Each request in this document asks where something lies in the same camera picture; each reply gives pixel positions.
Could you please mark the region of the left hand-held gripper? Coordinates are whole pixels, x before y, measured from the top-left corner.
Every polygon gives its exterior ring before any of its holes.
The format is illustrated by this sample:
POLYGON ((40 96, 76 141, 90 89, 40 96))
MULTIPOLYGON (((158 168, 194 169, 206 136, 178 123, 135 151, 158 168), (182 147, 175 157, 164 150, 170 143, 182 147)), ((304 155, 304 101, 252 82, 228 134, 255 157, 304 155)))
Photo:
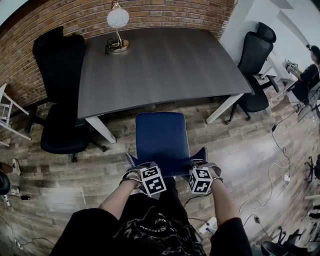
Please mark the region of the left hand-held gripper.
POLYGON ((160 168, 152 162, 150 165, 131 167, 121 178, 123 181, 133 180, 137 182, 133 193, 143 193, 149 197, 167 190, 160 168))

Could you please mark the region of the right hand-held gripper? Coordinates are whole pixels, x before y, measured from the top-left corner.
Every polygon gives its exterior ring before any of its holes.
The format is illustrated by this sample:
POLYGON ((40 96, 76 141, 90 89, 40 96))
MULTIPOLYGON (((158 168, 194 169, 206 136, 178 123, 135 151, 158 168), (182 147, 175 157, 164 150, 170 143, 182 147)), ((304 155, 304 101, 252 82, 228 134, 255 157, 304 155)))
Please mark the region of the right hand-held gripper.
POLYGON ((220 178, 222 170, 214 162, 207 161, 187 161, 183 164, 186 175, 183 177, 188 183, 192 194, 207 194, 211 191, 213 180, 220 178))

